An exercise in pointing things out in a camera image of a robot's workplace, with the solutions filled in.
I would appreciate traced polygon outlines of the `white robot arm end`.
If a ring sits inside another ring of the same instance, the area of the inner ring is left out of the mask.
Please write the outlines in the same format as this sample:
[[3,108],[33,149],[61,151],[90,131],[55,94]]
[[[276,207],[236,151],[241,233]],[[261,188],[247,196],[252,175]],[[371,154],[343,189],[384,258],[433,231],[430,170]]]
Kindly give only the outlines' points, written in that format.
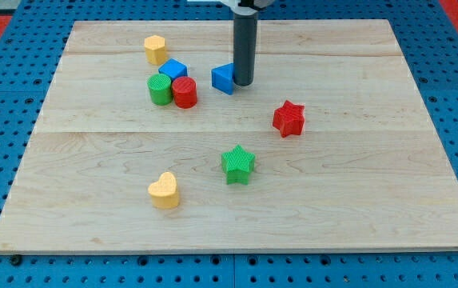
[[227,6],[238,15],[250,16],[271,6],[275,0],[187,0],[188,5],[205,6],[208,4],[221,4]]

